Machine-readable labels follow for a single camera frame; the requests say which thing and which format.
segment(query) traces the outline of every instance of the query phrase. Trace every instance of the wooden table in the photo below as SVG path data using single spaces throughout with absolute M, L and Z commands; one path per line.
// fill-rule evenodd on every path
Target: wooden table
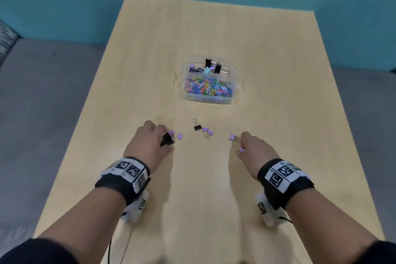
M 236 61 L 235 104 L 178 97 L 180 67 L 192 54 Z M 210 140 L 193 118 L 215 132 Z M 264 225 L 254 203 L 262 188 L 235 156 L 231 132 L 267 140 L 384 237 L 313 12 L 125 0 L 36 236 L 93 188 L 147 119 L 184 136 L 153 175 L 139 223 L 132 232 L 119 224 L 112 264 L 310 262 L 291 224 Z

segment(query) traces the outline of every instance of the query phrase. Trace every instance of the person's right arm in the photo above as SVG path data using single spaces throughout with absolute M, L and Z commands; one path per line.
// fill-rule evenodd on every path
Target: person's right arm
M 245 151 L 239 152 L 238 157 L 256 180 L 264 165 L 281 161 L 273 147 L 248 132 L 241 135 L 241 147 Z M 271 190 L 276 189 L 270 183 L 269 186 Z M 277 197 L 271 196 L 268 190 L 265 194 L 270 203 Z M 378 241 L 377 237 L 315 190 L 313 184 L 292 195 L 284 207 L 314 264 L 353 263 Z

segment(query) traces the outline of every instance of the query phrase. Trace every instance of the forearm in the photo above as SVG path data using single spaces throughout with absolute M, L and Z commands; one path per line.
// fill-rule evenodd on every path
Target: forearm
M 352 263 L 378 240 L 315 189 L 295 194 L 286 211 L 314 264 Z
M 118 192 L 94 189 L 39 238 L 62 244 L 80 264 L 100 263 L 125 207 Z

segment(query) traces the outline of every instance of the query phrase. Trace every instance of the gray sofa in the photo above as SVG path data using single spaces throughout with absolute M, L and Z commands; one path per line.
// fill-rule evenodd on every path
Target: gray sofa
M 0 256 L 32 236 L 105 50 L 14 43 L 0 68 Z M 385 234 L 396 241 L 396 75 L 333 73 Z

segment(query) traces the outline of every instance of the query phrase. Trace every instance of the dark sleeve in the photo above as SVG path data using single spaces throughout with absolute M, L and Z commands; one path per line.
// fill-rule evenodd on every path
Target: dark sleeve
M 58 243 L 29 239 L 0 258 L 0 264 L 78 264 L 74 256 Z
M 374 242 L 354 264 L 395 264 L 396 244 L 385 241 Z

